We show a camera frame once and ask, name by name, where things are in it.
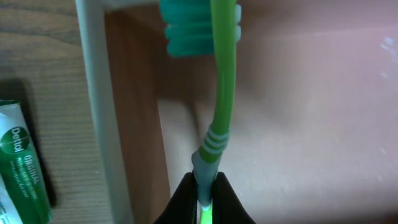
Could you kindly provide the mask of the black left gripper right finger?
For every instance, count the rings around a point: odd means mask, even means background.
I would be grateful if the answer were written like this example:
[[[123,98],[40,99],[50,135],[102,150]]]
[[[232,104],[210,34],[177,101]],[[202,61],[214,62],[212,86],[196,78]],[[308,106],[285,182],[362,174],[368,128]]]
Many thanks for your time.
[[[228,178],[218,172],[212,186],[212,224],[255,224],[235,194]]]

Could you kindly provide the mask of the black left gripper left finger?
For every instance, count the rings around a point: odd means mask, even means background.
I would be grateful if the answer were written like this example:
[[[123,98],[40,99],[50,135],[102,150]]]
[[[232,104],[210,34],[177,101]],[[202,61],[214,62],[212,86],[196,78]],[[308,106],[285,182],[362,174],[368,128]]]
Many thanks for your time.
[[[197,183],[187,172],[172,195],[165,210],[154,224],[195,224],[197,222]]]

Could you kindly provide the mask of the green Dettol soap pack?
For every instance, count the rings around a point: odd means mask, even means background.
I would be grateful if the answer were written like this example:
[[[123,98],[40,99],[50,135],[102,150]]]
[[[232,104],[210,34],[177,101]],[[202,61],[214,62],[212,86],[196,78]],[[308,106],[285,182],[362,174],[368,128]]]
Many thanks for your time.
[[[21,104],[1,101],[1,223],[48,224],[49,197]]]

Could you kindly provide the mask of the green toothbrush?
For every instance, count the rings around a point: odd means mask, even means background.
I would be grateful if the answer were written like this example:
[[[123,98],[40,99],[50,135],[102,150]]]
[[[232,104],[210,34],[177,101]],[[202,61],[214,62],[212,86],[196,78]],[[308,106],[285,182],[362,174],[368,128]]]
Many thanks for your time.
[[[159,8],[167,24],[165,36],[170,56],[215,56],[217,86],[213,121],[201,146],[191,156],[197,182],[199,222],[211,223],[211,187],[230,139],[242,7],[236,0],[161,0]]]

